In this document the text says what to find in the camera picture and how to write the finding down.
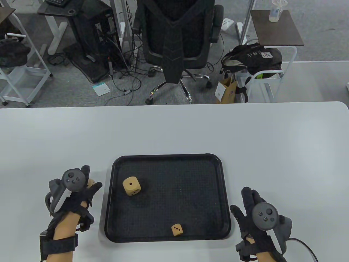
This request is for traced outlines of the person's right hand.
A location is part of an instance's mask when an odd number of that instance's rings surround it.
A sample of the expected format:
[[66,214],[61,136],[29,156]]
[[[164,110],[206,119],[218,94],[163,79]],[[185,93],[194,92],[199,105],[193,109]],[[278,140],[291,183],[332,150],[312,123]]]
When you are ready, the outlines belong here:
[[256,190],[241,191],[246,215],[236,205],[230,211],[237,220],[242,241],[235,246],[240,260],[257,260],[257,254],[269,252],[278,262],[285,262],[286,242],[291,235],[292,220],[280,215],[276,208],[260,197]]

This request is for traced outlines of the person's left hand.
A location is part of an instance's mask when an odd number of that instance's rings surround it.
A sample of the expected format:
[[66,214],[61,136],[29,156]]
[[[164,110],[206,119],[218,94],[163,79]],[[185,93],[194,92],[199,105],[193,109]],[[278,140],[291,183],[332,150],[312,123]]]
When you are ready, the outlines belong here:
[[90,171],[89,165],[83,165],[81,168],[68,169],[61,179],[49,181],[45,204],[52,217],[72,212],[92,219],[89,211],[83,211],[81,204],[85,202],[87,207],[92,206],[92,199],[103,184],[95,182],[88,186]]

